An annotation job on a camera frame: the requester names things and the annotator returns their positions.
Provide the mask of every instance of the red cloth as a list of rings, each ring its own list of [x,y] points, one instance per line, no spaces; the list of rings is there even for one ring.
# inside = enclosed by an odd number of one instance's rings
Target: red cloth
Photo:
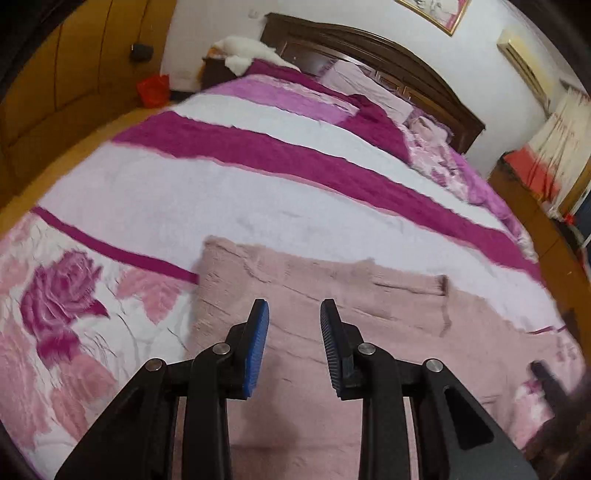
[[[505,161],[527,187],[542,200],[552,201],[560,191],[555,172],[548,169],[543,161],[525,146],[521,150],[508,154]]]
[[[170,100],[168,75],[152,75],[138,82],[137,89],[146,108],[158,108]]]

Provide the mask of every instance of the pink pillow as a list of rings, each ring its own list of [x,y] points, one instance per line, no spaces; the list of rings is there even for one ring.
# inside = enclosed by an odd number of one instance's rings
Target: pink pillow
[[[452,141],[452,138],[454,136],[454,133],[452,131],[451,128],[449,128],[446,124],[442,124],[439,120],[437,120],[434,116],[429,115],[426,112],[423,112],[419,107],[417,107],[416,105],[414,106],[414,110],[413,112],[410,114],[410,116],[407,118],[406,122],[404,122],[404,125],[407,126],[408,128],[410,128],[410,125],[417,119],[417,118],[428,118],[431,122],[433,122],[435,125],[437,125],[437,127],[439,127],[440,129],[442,129],[443,131],[445,131],[447,133],[447,138],[444,140],[445,143],[449,143]]]
[[[447,131],[437,126],[426,116],[419,116],[408,122],[408,129],[428,142],[435,140],[447,143]]]
[[[360,94],[382,107],[395,123],[403,124],[414,107],[393,95],[365,76],[354,63],[339,60],[320,79],[319,83],[344,95]]]

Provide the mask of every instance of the framed picture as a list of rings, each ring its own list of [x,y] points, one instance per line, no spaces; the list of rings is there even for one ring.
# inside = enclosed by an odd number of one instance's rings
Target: framed picture
[[[437,25],[450,37],[456,31],[470,0],[396,0]]]

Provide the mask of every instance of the rose pattern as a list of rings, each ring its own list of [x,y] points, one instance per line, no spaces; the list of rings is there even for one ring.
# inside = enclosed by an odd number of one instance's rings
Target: rose pattern
[[[129,268],[121,275],[115,296],[118,299],[137,296],[144,305],[146,317],[158,325],[188,287],[189,284],[176,278],[141,268]]]
[[[0,257],[12,246],[25,241],[37,220],[37,215],[28,213],[3,237],[0,238]]]
[[[32,344],[9,312],[0,332],[0,412],[2,423],[20,448],[33,450],[35,435],[49,431],[47,405],[36,389]]]
[[[37,355],[50,368],[80,353],[80,339],[70,325],[83,315],[108,317],[93,298],[102,267],[85,252],[71,250],[48,267],[40,265],[21,299],[22,324],[37,340]]]
[[[0,296],[8,295],[10,289],[21,285],[29,273],[28,262],[10,255],[5,260],[0,258]]]
[[[461,201],[467,202],[468,185],[462,172],[457,168],[450,147],[435,138],[425,139],[404,125],[397,127],[402,131],[408,148],[408,166],[453,193]]]
[[[61,387],[52,389],[51,406],[64,430],[80,440],[89,428],[86,407],[100,398],[113,399],[117,381],[98,360],[86,354],[58,367]]]

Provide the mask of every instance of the air conditioner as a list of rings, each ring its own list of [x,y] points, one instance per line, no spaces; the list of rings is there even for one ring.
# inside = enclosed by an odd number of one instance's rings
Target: air conditioner
[[[531,52],[525,42],[510,30],[503,30],[497,46],[517,69],[534,96],[548,113],[554,85],[542,68],[539,59]]]

